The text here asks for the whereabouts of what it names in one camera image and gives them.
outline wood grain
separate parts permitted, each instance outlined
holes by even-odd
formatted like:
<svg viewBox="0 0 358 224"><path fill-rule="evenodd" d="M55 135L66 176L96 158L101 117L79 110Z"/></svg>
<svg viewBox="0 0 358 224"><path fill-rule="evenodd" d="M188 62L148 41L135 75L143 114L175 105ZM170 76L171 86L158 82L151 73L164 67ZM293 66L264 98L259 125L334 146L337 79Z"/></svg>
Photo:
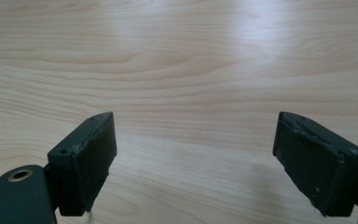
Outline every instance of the wood grain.
<svg viewBox="0 0 358 224"><path fill-rule="evenodd" d="M356 223L271 150L279 111L358 145L358 1L0 0L0 175L109 110L111 174L60 223Z"/></svg>

